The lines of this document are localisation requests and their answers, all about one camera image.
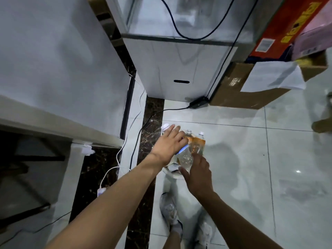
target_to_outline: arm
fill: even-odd
[[[228,247],[281,249],[272,239],[220,199],[213,191],[209,163],[200,155],[193,156],[190,174],[183,168],[180,168],[180,172],[186,180],[189,191],[211,216]]]
[[[151,153],[89,204],[47,249],[114,248],[135,213],[148,186],[172,156],[188,143],[185,133],[172,125]]]

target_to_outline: brown cardboard box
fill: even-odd
[[[325,51],[310,55],[310,58],[311,64],[299,63],[305,81],[327,69]],[[240,92],[253,68],[254,64],[231,63],[217,88],[217,92],[210,101],[210,105],[260,109],[289,91],[284,88],[274,88],[255,93]]]

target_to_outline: white paper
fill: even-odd
[[[257,62],[244,83],[241,92],[260,92],[273,88],[306,88],[300,67],[296,62]]]

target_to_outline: forearm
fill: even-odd
[[[88,205],[47,249],[114,248],[148,186],[160,171],[156,163],[153,155],[148,155]]]
[[[272,239],[250,224],[229,207],[215,192],[202,194],[197,198],[213,219],[230,249],[271,248],[280,249]]]

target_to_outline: gray sneaker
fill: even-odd
[[[215,234],[215,230],[216,226],[212,218],[206,212],[206,210],[203,209],[198,219],[197,234],[194,248],[209,248],[211,240],[213,239],[213,236]]]
[[[179,220],[178,212],[175,208],[174,200],[170,193],[163,193],[160,197],[160,211],[169,231],[176,231],[182,238],[182,223]]]

